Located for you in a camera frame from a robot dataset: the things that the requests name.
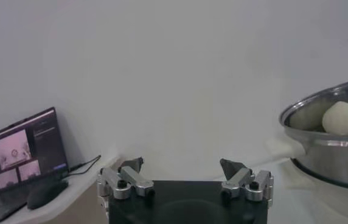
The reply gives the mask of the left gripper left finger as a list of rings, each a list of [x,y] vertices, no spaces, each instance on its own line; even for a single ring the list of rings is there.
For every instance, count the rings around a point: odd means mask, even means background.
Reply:
[[[154,196],[154,182],[140,174],[143,163],[144,159],[138,157],[124,161],[117,169],[101,168],[97,174],[97,195],[101,198],[112,195],[116,200],[126,200],[134,190],[140,197]]]

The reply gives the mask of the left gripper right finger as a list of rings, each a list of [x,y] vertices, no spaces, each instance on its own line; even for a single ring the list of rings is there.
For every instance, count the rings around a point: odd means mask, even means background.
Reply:
[[[226,181],[221,183],[221,196],[224,202],[244,196],[253,202],[272,202],[274,194],[274,176],[270,171],[254,173],[243,163],[228,159],[220,160]]]

